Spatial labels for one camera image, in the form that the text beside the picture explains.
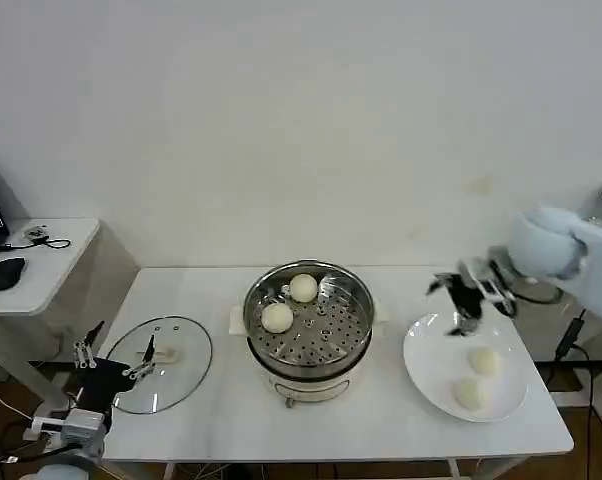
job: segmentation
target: steamed bun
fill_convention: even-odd
[[[501,356],[490,347],[476,347],[470,350],[468,362],[480,375],[491,377],[501,372]]]
[[[318,291],[319,286],[312,275],[302,273],[290,280],[290,296],[297,302],[311,302]]]
[[[263,309],[261,324],[270,333],[283,333],[292,326],[293,317],[285,303],[273,303]]]
[[[452,394],[466,410],[480,410],[488,404],[487,392],[474,378],[463,378],[452,385]]]

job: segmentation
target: white table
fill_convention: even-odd
[[[233,306],[263,268],[144,269],[138,274],[101,356],[131,328],[182,315],[212,336],[207,377],[180,404],[154,415],[115,411],[104,459],[111,462],[340,462],[514,457],[490,465],[494,478],[530,455],[571,450],[573,441],[512,323],[507,332],[529,377],[524,405],[510,418],[472,424],[438,410],[410,380],[402,342],[411,321],[451,308],[447,295],[426,299],[431,267],[357,267],[388,321],[375,330],[360,376],[340,397],[293,409],[263,385],[245,338],[228,334]],[[139,432],[152,432],[151,437]]]
[[[23,232],[36,225],[45,225],[51,239],[68,239],[72,242],[67,248],[52,249],[39,246],[27,250],[14,250],[0,253],[0,260],[23,257],[26,266],[19,283],[13,288],[0,292],[0,367],[14,376],[22,384],[45,400],[50,406],[67,405],[67,397],[60,388],[45,379],[30,366],[28,359],[12,345],[12,333],[2,324],[2,317],[36,315],[45,310],[77,261],[99,229],[95,218],[36,218],[9,222],[13,232],[6,243],[27,245]],[[30,341],[49,341],[47,332]]]

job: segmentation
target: perforated steamer tray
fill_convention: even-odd
[[[308,303],[288,294],[290,280],[312,275],[319,284]],[[285,303],[293,314],[292,327],[271,334],[261,325],[265,307]],[[275,373],[295,379],[325,379],[348,370],[367,349],[374,303],[367,287],[336,265],[303,260],[271,270],[250,289],[243,320],[253,353]]]

